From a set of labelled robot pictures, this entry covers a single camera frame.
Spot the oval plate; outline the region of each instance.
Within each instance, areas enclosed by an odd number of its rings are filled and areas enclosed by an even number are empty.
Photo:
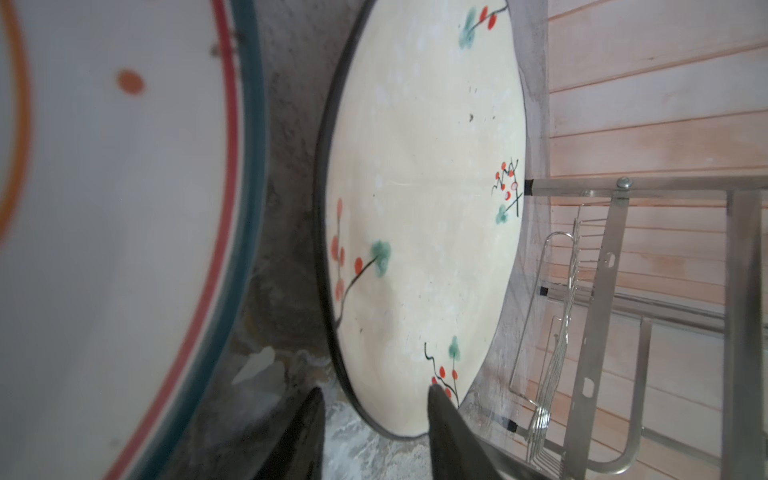
[[[256,251],[253,6],[0,7],[0,476],[154,477]]]
[[[525,109],[504,0],[367,2],[317,148],[316,263],[340,382],[382,434],[458,406],[520,236]]]

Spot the orange stripe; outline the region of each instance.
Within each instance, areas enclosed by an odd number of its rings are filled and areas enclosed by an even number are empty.
[[[16,137],[11,156],[11,170],[0,197],[0,243],[11,224],[13,212],[22,194],[27,172],[29,145],[31,142],[32,109],[30,100],[29,71],[24,55],[24,39],[19,28],[12,0],[0,0],[0,16],[8,36],[11,67],[15,80]]]

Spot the painted plant design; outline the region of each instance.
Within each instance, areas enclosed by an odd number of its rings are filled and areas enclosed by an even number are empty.
[[[352,289],[352,286],[355,284],[357,279],[359,279],[372,265],[376,265],[377,276],[384,276],[387,267],[389,266],[389,257],[392,255],[392,248],[389,246],[389,242],[382,242],[381,240],[376,241],[371,247],[370,260],[364,263],[362,261],[362,257],[355,258],[355,276],[349,282],[349,286],[344,288],[342,268],[344,267],[344,262],[346,261],[346,251],[344,250],[344,247],[339,245],[339,239],[341,238],[341,215],[343,210],[344,203],[339,198],[339,201],[336,203],[336,235],[334,235],[333,240],[331,240],[331,259],[336,262],[336,278],[338,279],[336,281],[336,288],[333,295],[336,299],[336,302],[341,302],[341,307],[339,308],[339,318],[336,319],[334,323],[334,326],[337,329],[339,328],[339,325],[341,325],[341,320],[344,315],[344,303],[346,302],[346,296],[349,294],[349,291]]]
[[[494,25],[496,25],[498,14],[502,13],[507,8],[509,8],[509,5],[504,5],[498,10],[488,12],[488,6],[486,5],[482,8],[482,11],[480,12],[480,19],[476,22],[475,18],[477,18],[477,9],[475,7],[470,8],[469,12],[467,12],[464,28],[462,28],[462,32],[458,36],[458,46],[461,48],[472,47],[472,42],[475,41],[475,29],[482,25],[486,20],[488,20],[488,30],[492,30]]]
[[[435,363],[435,357],[429,356],[427,353],[427,342],[424,342],[424,357],[426,357],[427,360],[432,361],[432,371],[435,373],[435,376],[432,377],[432,383],[437,384],[437,382],[440,382],[442,386],[445,387],[445,394],[448,396],[448,398],[456,399],[456,408],[458,408],[458,390],[456,388],[458,373],[456,372],[456,362],[462,359],[462,353],[458,349],[458,339],[456,336],[454,336],[453,340],[451,341],[451,345],[448,347],[448,357],[451,359],[451,377],[453,377],[453,387],[451,387],[450,384],[445,381],[445,367],[441,365],[440,371],[438,372],[437,364]]]
[[[515,207],[515,214],[517,217],[520,217],[520,198],[523,195],[518,193],[518,178],[515,174],[519,164],[519,159],[515,161],[514,167],[511,161],[509,165],[507,165],[507,162],[502,162],[502,170],[496,172],[496,182],[491,187],[491,195],[493,195],[495,190],[499,190],[502,192],[502,198],[504,199],[504,203],[498,208],[498,213],[496,214],[497,224],[507,221],[507,212],[512,207]]]

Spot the wall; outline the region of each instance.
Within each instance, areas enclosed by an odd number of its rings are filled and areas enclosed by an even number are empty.
[[[552,177],[768,174],[768,2],[549,0],[548,58]],[[553,198],[553,229],[570,230],[581,202]],[[583,218],[605,218],[606,199],[588,203]],[[721,310],[724,202],[649,199],[631,205],[618,290]],[[763,212],[765,234],[768,210]],[[601,231],[585,227],[582,233]],[[584,247],[599,246],[600,237],[584,239]],[[569,254],[568,243],[555,243],[551,280],[564,279]],[[584,271],[583,284],[593,275]],[[549,318],[553,314],[559,315],[550,306]],[[584,309],[577,307],[552,411],[550,438],[560,443],[583,328]],[[638,331],[636,320],[611,319],[591,458],[615,458],[624,448]],[[529,377],[531,398],[546,338],[544,331]],[[722,339],[655,325],[644,424],[719,456],[722,371]],[[522,410],[521,424],[530,414]],[[644,439],[638,463],[625,475],[720,473]]]

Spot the red stripe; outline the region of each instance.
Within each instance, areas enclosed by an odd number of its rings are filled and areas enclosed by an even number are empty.
[[[197,303],[192,323],[190,324],[184,342],[176,354],[173,365],[165,376],[163,385],[154,397],[152,405],[144,414],[141,424],[136,428],[131,439],[123,448],[120,456],[112,464],[104,480],[118,480],[127,467],[133,462],[134,457],[147,440],[150,431],[160,418],[171,393],[181,378],[184,367],[190,360],[195,343],[203,331],[203,323],[214,299],[216,284],[224,264],[224,254],[227,252],[227,241],[232,224],[234,210],[235,190],[237,188],[237,87],[235,85],[235,70],[232,61],[232,46],[230,44],[229,28],[227,27],[227,13],[223,0],[210,0],[214,8],[216,29],[218,30],[219,45],[221,46],[221,58],[223,64],[224,90],[227,103],[227,175],[224,181],[224,199],[221,206],[219,230],[214,247],[214,256],[208,268],[203,294]]]

